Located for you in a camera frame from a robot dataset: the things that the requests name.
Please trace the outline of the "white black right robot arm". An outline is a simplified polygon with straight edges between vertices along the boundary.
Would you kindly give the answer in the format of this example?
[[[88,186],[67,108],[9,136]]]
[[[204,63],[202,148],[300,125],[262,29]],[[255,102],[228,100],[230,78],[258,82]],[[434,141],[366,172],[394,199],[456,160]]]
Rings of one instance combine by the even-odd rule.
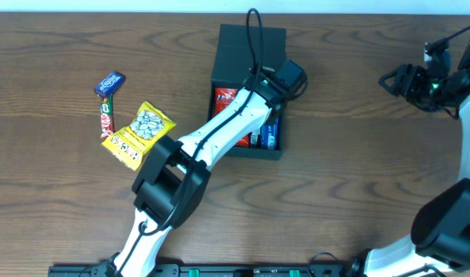
[[[425,204],[408,235],[370,250],[358,275],[424,276],[470,270],[470,41],[451,73],[448,38],[427,43],[425,67],[404,64],[378,83],[423,112],[446,111],[462,124],[462,158],[456,183]]]

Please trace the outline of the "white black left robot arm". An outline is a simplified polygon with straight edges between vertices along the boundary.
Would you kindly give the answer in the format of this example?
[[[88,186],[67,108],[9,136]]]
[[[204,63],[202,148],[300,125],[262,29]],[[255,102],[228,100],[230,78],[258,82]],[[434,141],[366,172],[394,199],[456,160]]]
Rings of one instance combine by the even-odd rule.
[[[279,116],[298,91],[279,73],[250,76],[232,102],[198,130],[174,141],[162,136],[132,185],[135,220],[108,276],[147,276],[168,233],[197,209],[211,170],[245,135]]]

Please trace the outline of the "blue Eclipse mints box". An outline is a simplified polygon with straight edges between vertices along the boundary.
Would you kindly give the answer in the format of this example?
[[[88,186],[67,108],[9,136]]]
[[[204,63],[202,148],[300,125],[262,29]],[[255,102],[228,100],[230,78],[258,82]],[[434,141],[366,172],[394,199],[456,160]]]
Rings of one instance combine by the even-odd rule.
[[[118,89],[124,84],[125,80],[126,77],[122,73],[111,72],[95,86],[94,93],[99,97],[108,98],[118,91]]]

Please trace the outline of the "red KitKat bar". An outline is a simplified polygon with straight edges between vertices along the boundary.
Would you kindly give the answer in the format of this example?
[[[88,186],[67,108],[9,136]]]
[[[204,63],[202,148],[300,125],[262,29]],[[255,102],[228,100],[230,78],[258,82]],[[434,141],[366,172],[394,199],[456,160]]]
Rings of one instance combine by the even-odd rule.
[[[100,124],[100,139],[106,139],[115,133],[112,95],[107,98],[100,98]]]

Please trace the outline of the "dark green gift box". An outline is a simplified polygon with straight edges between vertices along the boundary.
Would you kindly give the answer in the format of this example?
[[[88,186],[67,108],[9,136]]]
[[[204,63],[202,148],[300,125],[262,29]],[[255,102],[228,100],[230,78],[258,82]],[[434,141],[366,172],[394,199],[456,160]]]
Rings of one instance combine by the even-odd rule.
[[[254,50],[259,49],[259,37],[264,41],[264,57],[262,64],[278,69],[286,61],[286,30],[284,28],[264,27],[260,32],[257,27],[250,28]],[[248,77],[253,61],[249,51],[246,27],[244,25],[222,24],[219,29],[218,46],[211,76],[211,94],[208,106],[208,120],[215,114],[215,90],[217,88],[242,88],[243,81]],[[278,121],[278,136],[273,149],[243,148],[234,146],[227,156],[279,160],[283,154],[284,118]]]

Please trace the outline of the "yellow Hacks candy bag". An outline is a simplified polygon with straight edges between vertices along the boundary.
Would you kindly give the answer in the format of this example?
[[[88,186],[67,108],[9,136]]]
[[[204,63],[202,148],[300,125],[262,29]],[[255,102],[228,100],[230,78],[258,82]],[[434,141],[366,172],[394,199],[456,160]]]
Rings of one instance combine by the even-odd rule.
[[[128,168],[136,171],[153,145],[176,123],[151,102],[143,102],[132,122],[104,140],[102,146]]]

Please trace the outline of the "blue biscuit packet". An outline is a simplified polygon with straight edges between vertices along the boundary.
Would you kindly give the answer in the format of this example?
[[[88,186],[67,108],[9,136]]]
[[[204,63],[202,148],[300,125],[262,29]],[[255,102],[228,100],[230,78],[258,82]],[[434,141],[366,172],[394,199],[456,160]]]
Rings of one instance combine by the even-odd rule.
[[[278,142],[278,119],[273,124],[265,124],[260,128],[261,148],[275,150]]]

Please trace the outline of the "red Hacks candy bag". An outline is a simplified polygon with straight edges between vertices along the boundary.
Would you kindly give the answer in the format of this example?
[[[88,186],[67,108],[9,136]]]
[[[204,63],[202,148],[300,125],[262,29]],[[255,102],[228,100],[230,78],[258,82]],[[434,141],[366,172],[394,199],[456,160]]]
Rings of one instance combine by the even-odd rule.
[[[216,88],[215,89],[215,104],[213,108],[212,117],[217,116],[225,108],[227,108],[235,99],[238,94],[238,89],[235,88]],[[236,144],[236,147],[249,148],[250,137],[245,135]]]

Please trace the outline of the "black red snack packet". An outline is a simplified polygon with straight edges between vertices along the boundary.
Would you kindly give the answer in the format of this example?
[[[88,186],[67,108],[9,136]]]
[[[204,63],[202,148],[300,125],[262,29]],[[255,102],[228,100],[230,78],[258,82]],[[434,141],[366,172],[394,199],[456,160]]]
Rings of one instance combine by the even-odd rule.
[[[254,130],[250,135],[250,147],[251,148],[258,148],[259,141],[261,139],[260,130]]]

